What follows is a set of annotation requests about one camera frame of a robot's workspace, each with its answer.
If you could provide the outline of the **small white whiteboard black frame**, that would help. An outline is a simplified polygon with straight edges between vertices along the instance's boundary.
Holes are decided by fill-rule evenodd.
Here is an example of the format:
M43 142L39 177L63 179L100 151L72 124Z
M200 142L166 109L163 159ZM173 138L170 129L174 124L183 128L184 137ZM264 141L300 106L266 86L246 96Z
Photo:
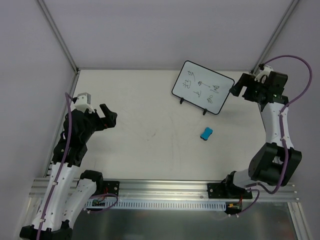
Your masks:
M229 89L234 85L234 79L187 60L171 93L218 115L229 96Z

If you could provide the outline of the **blue whiteboard eraser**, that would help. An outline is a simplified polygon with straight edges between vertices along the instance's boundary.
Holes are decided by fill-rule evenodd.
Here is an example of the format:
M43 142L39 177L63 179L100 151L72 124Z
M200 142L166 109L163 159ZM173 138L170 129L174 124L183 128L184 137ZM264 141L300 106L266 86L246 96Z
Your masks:
M211 129L210 127L206 127L203 133L200 135L200 138L204 141L207 141L213 132L213 129Z

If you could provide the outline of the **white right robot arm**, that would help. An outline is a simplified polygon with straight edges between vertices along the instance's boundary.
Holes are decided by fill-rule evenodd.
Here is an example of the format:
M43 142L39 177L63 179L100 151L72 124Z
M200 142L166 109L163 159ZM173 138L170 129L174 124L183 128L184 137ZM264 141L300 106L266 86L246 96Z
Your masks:
M270 71L258 76L244 73L229 92L258 104L265 130L265 144L251 159L248 169L232 171L221 182L223 193L230 199L246 194L250 187L260 186L275 194L287 185L302 160L294 148L288 127L289 99L283 94L288 76Z

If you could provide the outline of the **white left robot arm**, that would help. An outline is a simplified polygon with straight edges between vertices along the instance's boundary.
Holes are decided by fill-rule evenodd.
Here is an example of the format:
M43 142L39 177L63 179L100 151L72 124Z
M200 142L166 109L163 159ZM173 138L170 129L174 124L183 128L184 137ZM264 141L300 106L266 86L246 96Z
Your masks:
M90 137L116 125L117 113L100 104L104 116L88 108L69 109L63 131L53 151L52 168L43 202L30 225L21 228L23 240L70 240L74 224L90 197L104 195L103 174L85 170L70 193L71 184L79 171Z

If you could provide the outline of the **right aluminium frame post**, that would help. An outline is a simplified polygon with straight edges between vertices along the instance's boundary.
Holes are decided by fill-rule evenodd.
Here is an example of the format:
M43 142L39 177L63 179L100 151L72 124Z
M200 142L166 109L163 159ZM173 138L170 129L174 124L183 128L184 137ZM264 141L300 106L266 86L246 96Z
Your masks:
M255 74L258 71L259 64L262 64L267 59L269 53L271 52L273 46L275 45L277 39L281 35L283 29L287 25L292 14L294 13L296 8L298 7L299 3L300 3L300 0L291 0L290 1L284 14L282 15L282 17L279 20L278 24L276 25L274 31L272 32L270 38L268 39L265 47L263 48L262 53L259 55L258 59L256 60L254 66L249 71L249 73Z

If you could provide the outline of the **aluminium frame post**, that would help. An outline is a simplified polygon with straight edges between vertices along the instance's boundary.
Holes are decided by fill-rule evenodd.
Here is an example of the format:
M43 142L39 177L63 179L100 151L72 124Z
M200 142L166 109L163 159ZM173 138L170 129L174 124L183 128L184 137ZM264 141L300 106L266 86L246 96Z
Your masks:
M60 30L58 29L58 26L56 25L56 22L54 18L52 17L52 14L44 0L35 0L37 3L40 11L42 12L44 19L46 20L50 30L52 31L52 34L54 35L59 47L62 50L63 55L67 59L71 69L75 74L79 72L79 67L77 66L68 46L66 45L63 36L61 35Z
M287 25L292 14L294 13L296 8L298 7L299 3L300 3L300 0L291 0L290 1L284 14L282 15L282 17L279 20L278 24L276 25L274 31L272 32L270 38L268 39L265 47L263 48L262 53L259 55L258 59L256 60L254 66L249 71L249 73L255 74L258 71L259 64L262 64L267 59L269 53L271 52L273 46L275 45L277 39L281 35L283 29Z

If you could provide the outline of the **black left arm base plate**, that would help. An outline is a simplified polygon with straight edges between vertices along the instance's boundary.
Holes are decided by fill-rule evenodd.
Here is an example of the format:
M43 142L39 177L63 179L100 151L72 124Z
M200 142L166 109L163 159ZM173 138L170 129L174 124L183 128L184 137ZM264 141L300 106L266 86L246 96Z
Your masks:
M119 195L120 182L115 180L104 180L102 193L103 194L114 194Z

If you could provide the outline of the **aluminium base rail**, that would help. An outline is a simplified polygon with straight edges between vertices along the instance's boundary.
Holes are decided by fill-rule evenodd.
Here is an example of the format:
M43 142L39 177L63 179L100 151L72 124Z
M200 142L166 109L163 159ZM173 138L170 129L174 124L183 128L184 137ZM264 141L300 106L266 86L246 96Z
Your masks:
M198 180L132 180L119 179L118 196L121 200L177 200L177 201L227 201L218 198L213 188L208 188L208 181ZM299 192L293 183L279 189L275 194L268 194L260 186L258 200L261 202L299 202Z

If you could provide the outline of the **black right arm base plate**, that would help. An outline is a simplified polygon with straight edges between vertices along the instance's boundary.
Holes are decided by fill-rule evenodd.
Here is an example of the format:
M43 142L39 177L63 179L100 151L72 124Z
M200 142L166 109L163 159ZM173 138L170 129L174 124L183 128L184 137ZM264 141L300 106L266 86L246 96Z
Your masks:
M233 184L208 183L207 193L209 199L245 199L251 200L253 195L244 188L234 186Z

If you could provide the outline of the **left aluminium frame post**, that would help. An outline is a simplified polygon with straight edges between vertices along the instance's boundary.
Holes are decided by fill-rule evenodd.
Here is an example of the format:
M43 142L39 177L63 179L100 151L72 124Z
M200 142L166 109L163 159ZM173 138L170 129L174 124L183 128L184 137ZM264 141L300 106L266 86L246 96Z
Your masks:
M37 3L40 11L42 12L44 19L46 20L50 30L52 31L52 34L54 35L59 47L62 50L63 55L67 59L71 69L75 74L79 72L79 67L77 66L68 46L66 45L63 36L61 35L60 30L58 29L58 26L56 25L56 22L54 18L52 17L52 14L44 0L35 0Z

